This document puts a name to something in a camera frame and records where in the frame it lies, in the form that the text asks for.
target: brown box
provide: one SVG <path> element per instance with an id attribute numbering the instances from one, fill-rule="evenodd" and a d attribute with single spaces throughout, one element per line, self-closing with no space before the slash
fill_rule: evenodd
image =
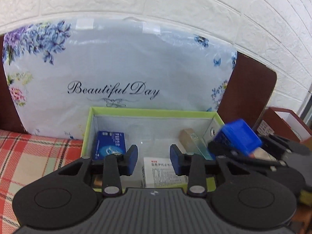
<path id="1" fill-rule="evenodd" d="M 261 135 L 277 134 L 300 142 L 312 150 L 312 131 L 292 110 L 269 107 L 257 127 Z"/>

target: white floral sheet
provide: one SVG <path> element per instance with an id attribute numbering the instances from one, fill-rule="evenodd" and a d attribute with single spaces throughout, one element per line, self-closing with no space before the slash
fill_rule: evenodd
<path id="1" fill-rule="evenodd" d="M 2 57 L 25 129 L 79 139 L 90 106 L 216 111 L 236 58 L 198 35 L 90 18 L 9 32 Z"/>

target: open storage box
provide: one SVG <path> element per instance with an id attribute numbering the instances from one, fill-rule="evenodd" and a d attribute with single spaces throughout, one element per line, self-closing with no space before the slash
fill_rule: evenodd
<path id="1" fill-rule="evenodd" d="M 184 151 L 178 136 L 186 128 L 193 128 L 208 144 L 222 125 L 216 112 L 91 107 L 82 156 L 91 157 L 98 131 L 124 133 L 127 149 L 138 146 L 138 162 L 132 176 L 121 177 L 121 184 L 123 188 L 141 187 L 144 157 L 170 158 L 171 144 Z"/>

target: textured white wall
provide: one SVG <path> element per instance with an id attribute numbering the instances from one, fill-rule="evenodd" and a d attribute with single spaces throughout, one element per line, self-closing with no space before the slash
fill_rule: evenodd
<path id="1" fill-rule="evenodd" d="M 270 105 L 300 113 L 312 83 L 312 0 L 0 0 L 0 33 L 76 15 L 161 20 L 218 37 L 277 72 Z"/>

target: plaid tablecloth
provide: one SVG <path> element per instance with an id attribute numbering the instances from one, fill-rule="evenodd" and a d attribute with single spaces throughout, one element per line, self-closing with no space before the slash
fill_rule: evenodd
<path id="1" fill-rule="evenodd" d="M 78 159 L 82 140 L 55 139 L 0 130 L 0 234 L 18 227 L 12 210 L 25 185 Z"/>

